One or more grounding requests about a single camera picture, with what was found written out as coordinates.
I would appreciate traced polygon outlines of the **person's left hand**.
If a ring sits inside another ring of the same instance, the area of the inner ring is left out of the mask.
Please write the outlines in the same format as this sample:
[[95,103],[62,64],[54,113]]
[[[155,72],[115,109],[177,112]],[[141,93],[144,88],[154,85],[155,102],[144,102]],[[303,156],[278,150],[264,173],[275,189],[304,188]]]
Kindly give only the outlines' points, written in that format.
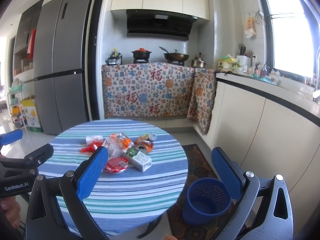
[[1,199],[1,208],[13,228],[20,226],[20,205],[16,201],[16,197],[8,197]]

